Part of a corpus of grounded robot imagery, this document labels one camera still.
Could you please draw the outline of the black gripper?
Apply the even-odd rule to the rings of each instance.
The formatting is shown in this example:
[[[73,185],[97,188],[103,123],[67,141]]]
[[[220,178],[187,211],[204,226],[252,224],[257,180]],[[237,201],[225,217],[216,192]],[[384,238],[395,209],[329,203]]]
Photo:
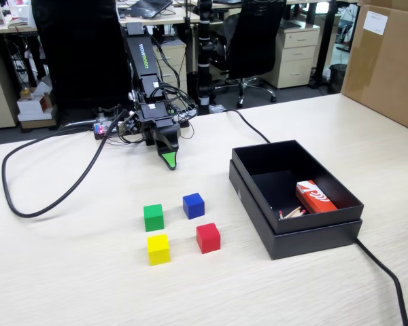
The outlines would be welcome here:
[[[164,102],[141,104],[137,125],[147,145],[156,145],[158,156],[170,170],[177,167],[180,125],[167,113]]]

